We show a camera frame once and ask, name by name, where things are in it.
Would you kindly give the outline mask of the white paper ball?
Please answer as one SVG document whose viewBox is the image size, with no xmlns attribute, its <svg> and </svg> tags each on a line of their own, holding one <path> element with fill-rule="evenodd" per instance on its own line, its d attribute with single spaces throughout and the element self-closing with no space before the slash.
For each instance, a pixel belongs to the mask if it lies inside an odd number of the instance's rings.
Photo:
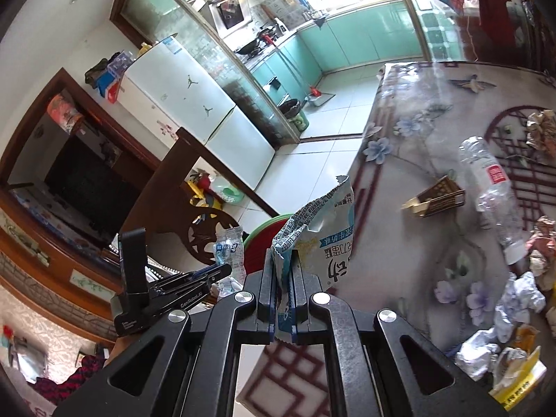
<svg viewBox="0 0 556 417">
<path fill-rule="evenodd" d="M 471 379 L 478 381 L 492 370 L 500 347 L 495 328 L 479 330 L 461 345 L 454 363 Z"/>
</svg>

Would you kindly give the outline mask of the clear blue plastic wrapper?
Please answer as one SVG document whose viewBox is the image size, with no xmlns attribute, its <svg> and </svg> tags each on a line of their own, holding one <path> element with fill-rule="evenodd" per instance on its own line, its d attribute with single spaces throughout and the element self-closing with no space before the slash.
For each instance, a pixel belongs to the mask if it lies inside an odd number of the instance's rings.
<svg viewBox="0 0 556 417">
<path fill-rule="evenodd" d="M 216 264 L 229 264 L 231 267 L 231 273 L 211 287 L 211 293 L 217 297 L 217 300 L 243 289 L 247 273 L 244 265 L 242 236 L 241 226 L 217 230 L 217 240 L 213 247 Z"/>
</svg>

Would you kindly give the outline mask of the yellow snack box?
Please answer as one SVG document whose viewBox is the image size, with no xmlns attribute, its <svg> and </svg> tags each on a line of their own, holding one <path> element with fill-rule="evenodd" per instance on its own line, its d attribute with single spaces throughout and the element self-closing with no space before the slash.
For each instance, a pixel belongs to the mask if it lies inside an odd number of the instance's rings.
<svg viewBox="0 0 556 417">
<path fill-rule="evenodd" d="M 528 357 L 519 357 L 520 348 L 505 348 L 499 361 L 506 358 L 507 368 L 501 380 L 489 392 L 495 400 L 510 411 L 521 403 L 540 383 L 547 367 L 540 360 L 541 346 L 537 346 Z"/>
</svg>

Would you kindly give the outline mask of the white printed snack bag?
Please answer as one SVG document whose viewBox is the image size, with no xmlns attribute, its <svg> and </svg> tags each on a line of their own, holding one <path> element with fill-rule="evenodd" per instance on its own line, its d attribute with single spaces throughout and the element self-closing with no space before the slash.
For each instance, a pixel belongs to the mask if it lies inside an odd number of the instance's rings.
<svg viewBox="0 0 556 417">
<path fill-rule="evenodd" d="M 293 340 L 293 303 L 288 275 L 299 257 L 303 272 L 319 278 L 323 290 L 335 288 L 348 274 L 355 224 L 354 194 L 350 178 L 339 176 L 327 194 L 308 202 L 291 215 L 271 242 L 272 260 L 282 291 L 277 311 L 277 337 Z"/>
</svg>

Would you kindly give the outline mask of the white printed paper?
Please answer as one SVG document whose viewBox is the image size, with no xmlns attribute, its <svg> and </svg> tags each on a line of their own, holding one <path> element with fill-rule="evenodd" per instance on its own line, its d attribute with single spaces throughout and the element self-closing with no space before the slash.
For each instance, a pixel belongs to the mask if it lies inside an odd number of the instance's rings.
<svg viewBox="0 0 556 417">
<path fill-rule="evenodd" d="M 518 323 L 530 322 L 530 311 L 539 313 L 546 305 L 546 298 L 537 288 L 531 271 L 520 277 L 510 274 L 504 292 L 495 305 L 494 328 L 502 344 L 510 341 Z"/>
</svg>

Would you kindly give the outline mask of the clear plastic water bottle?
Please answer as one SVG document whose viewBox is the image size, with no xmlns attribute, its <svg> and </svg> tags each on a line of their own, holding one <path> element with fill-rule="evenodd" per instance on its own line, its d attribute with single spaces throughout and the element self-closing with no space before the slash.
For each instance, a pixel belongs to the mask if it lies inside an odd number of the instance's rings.
<svg viewBox="0 0 556 417">
<path fill-rule="evenodd" d="M 507 173 L 482 137 L 466 138 L 459 158 L 475 207 L 495 231 L 506 264 L 520 262 L 527 255 L 523 220 Z"/>
</svg>

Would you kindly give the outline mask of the teal kitchen cabinets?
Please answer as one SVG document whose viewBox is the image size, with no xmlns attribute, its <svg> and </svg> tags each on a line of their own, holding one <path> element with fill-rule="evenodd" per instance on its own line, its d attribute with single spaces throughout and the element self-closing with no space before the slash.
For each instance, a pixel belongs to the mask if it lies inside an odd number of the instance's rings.
<svg viewBox="0 0 556 417">
<path fill-rule="evenodd" d="M 327 73 L 423 56 L 417 29 L 401 0 L 340 13 L 326 19 L 322 26 L 309 23 L 278 46 L 311 85 Z M 273 47 L 248 69 L 262 86 L 276 78 L 290 95 L 303 94 Z"/>
</svg>

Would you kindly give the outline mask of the dark carved wooden chair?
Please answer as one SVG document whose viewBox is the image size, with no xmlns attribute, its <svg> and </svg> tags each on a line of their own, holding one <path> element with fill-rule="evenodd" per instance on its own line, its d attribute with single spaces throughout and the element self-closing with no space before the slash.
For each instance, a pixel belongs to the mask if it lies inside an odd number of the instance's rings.
<svg viewBox="0 0 556 417">
<path fill-rule="evenodd" d="M 229 229 L 238 223 L 220 209 L 195 206 L 191 202 L 193 191 L 186 178 L 199 159 L 214 167 L 267 215 L 272 218 L 278 215 L 247 183 L 181 127 L 177 130 L 177 141 L 143 188 L 120 233 L 143 229 L 147 239 L 155 234 L 175 234 L 198 262 L 213 264 L 214 254 L 205 248 L 217 240 L 217 226 Z"/>
</svg>

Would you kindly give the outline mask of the red bin with green rim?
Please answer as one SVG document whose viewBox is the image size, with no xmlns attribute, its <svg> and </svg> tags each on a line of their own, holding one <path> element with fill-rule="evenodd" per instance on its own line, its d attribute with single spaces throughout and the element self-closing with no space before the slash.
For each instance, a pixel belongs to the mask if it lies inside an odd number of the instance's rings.
<svg viewBox="0 0 556 417">
<path fill-rule="evenodd" d="M 272 239 L 284 227 L 291 214 L 278 215 L 257 227 L 244 241 L 244 267 L 247 275 L 264 268 Z"/>
</svg>

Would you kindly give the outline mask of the dark wooden tv cabinet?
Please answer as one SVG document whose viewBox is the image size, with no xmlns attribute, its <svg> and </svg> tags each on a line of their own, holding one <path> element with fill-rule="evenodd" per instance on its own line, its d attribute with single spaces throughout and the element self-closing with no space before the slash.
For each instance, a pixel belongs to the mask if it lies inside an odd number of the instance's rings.
<svg viewBox="0 0 556 417">
<path fill-rule="evenodd" d="M 62 328 L 112 343 L 121 276 L 111 244 L 160 162 L 56 72 L 2 152 L 1 283 Z"/>
</svg>

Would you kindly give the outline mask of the floral patterned tablecloth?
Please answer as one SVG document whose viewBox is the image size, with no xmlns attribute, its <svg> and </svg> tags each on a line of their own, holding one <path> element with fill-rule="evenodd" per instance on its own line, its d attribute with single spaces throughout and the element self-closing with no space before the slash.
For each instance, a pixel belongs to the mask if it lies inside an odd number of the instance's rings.
<svg viewBox="0 0 556 417">
<path fill-rule="evenodd" d="M 355 229 L 348 276 L 334 292 L 352 309 L 390 309 L 449 360 L 474 332 L 490 328 L 487 305 L 510 274 L 495 231 L 475 207 L 460 144 L 482 137 L 507 173 L 523 235 L 555 213 L 555 164 L 533 157 L 529 113 L 555 106 L 555 86 L 538 72 L 484 63 L 389 65 L 378 88 L 366 140 L 352 164 Z M 463 206 L 421 218 L 401 206 L 444 176 L 466 191 Z M 542 313 L 535 347 L 547 367 L 508 416 L 555 412 L 555 344 Z M 333 416 L 322 346 L 277 343 L 266 349 L 238 396 L 255 416 Z"/>
</svg>

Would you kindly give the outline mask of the orange snack wrapper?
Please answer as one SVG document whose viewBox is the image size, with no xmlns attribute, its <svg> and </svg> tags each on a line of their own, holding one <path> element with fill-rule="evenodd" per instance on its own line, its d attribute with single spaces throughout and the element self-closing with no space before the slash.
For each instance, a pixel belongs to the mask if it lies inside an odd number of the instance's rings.
<svg viewBox="0 0 556 417">
<path fill-rule="evenodd" d="M 535 348 L 535 339 L 539 330 L 528 324 L 521 324 L 515 332 L 511 347 L 521 349 L 531 354 Z"/>
</svg>

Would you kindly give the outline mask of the white refrigerator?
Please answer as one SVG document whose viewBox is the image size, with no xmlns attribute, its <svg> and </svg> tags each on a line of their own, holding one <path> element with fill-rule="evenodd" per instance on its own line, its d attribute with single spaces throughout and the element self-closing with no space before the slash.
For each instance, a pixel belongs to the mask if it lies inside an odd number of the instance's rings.
<svg viewBox="0 0 556 417">
<path fill-rule="evenodd" d="M 255 189 L 275 150 L 217 82 L 168 36 L 124 72 L 118 102 L 170 148 L 185 129 Z"/>
</svg>

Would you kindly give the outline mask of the crumpled brown paper ball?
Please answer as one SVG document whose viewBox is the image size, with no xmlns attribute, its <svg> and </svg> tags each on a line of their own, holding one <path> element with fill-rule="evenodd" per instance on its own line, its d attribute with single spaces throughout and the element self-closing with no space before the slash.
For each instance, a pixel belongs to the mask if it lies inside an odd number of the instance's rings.
<svg viewBox="0 0 556 417">
<path fill-rule="evenodd" d="M 551 158 L 556 156 L 555 112 L 543 109 L 528 115 L 526 144 Z"/>
</svg>

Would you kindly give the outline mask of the range hood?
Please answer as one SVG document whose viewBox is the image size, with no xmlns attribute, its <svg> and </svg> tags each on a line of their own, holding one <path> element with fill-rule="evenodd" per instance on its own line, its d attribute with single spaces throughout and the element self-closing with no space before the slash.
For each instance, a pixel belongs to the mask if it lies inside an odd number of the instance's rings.
<svg viewBox="0 0 556 417">
<path fill-rule="evenodd" d="M 195 0 L 193 6 L 223 39 L 253 21 L 248 0 Z"/>
</svg>

